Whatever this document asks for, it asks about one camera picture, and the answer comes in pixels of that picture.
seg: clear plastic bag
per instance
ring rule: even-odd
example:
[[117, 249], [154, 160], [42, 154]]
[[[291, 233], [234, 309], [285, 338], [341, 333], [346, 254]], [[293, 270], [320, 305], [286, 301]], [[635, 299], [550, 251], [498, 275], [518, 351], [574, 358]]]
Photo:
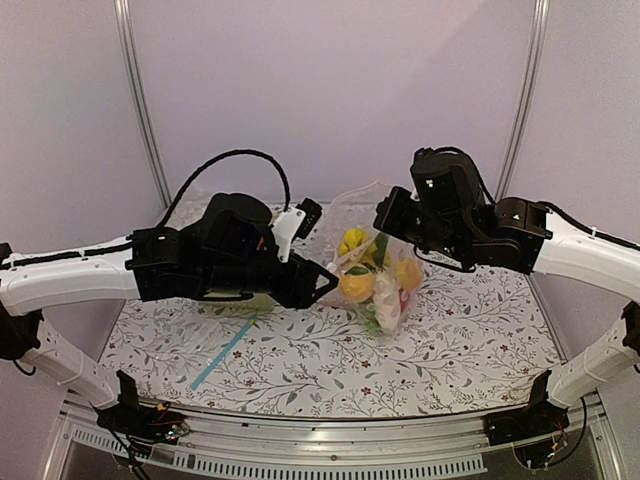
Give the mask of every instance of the clear plastic bag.
[[323, 303], [355, 309], [386, 334], [400, 325], [411, 293], [423, 280], [411, 248], [373, 228], [376, 205], [390, 189], [374, 182], [338, 196], [326, 209], [321, 226], [333, 251], [327, 268], [340, 277], [339, 288]]

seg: blue strip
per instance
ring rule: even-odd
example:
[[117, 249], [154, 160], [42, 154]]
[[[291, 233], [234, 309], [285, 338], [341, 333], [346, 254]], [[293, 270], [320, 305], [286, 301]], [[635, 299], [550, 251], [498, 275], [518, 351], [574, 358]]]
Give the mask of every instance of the blue strip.
[[231, 351], [231, 349], [235, 347], [240, 340], [242, 340], [242, 337], [244, 337], [245, 334], [249, 331], [253, 323], [254, 323], [253, 320], [249, 320], [244, 325], [244, 327], [242, 327], [240, 331], [236, 333], [236, 336], [231, 339], [229, 344], [226, 347], [224, 347], [224, 349], [218, 354], [216, 358], [213, 359], [213, 361], [209, 364], [209, 366], [205, 368], [200, 375], [198, 375], [198, 378], [196, 378], [195, 381], [191, 384], [191, 390], [195, 391], [198, 389], [198, 387], [202, 384], [202, 382], [205, 381], [205, 379], [209, 376], [209, 374], [213, 372], [215, 368], [220, 364], [222, 359], [227, 356], [227, 354]]

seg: white wall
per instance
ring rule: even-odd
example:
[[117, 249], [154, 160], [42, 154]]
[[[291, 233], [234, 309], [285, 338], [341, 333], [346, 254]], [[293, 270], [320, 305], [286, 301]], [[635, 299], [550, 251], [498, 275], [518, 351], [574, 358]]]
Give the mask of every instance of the white wall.
[[[2, 3], [0, 125], [0, 241], [14, 250], [90, 244], [157, 218], [112, 1]], [[96, 357], [115, 304], [45, 314]], [[0, 478], [37, 478], [63, 396], [0, 362]]]
[[[408, 184], [413, 152], [456, 145], [497, 184], [522, 86], [533, 1], [131, 2], [173, 192], [232, 148], [272, 153], [293, 196]], [[200, 184], [281, 198], [259, 160]]]
[[[542, 64], [510, 195], [557, 203], [587, 225], [640, 241], [640, 3], [551, 2]], [[572, 355], [625, 299], [539, 278]], [[601, 390], [628, 469], [640, 478], [640, 377]]]

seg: robotic arm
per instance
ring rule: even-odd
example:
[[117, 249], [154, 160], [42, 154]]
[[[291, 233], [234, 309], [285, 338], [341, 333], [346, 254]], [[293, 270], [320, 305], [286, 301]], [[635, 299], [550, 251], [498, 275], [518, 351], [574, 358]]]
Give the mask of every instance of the robotic arm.
[[598, 341], [535, 379], [526, 407], [485, 417], [492, 445], [568, 426], [574, 402], [640, 361], [640, 247], [586, 227], [550, 203], [495, 203], [471, 158], [455, 148], [418, 150], [411, 176], [413, 194], [394, 187], [378, 205], [377, 229], [416, 250], [446, 255], [461, 271], [491, 265], [560, 275], [631, 300]]
[[103, 427], [148, 443], [175, 442], [188, 432], [179, 413], [166, 405], [141, 406], [131, 377], [87, 357], [44, 321], [41, 310], [95, 299], [242, 300], [254, 293], [286, 308], [308, 308], [337, 286], [336, 277], [291, 251], [320, 215], [320, 206], [306, 199], [272, 222], [269, 208], [255, 198], [217, 194], [202, 218], [182, 230], [136, 230], [45, 255], [12, 253], [2, 244], [0, 358], [37, 367], [82, 395]]

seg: floral pattern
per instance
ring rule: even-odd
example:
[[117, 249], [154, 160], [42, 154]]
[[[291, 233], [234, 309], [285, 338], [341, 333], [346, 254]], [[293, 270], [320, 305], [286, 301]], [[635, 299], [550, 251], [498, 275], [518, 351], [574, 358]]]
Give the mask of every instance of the floral pattern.
[[[322, 304], [294, 311], [186, 299], [128, 302], [102, 363], [123, 369], [142, 395], [159, 400], [353, 418], [520, 404], [533, 378], [559, 362], [522, 275], [497, 268], [459, 274], [425, 264], [424, 285], [411, 302], [392, 337]], [[192, 390], [248, 321], [254, 324], [247, 334]]]

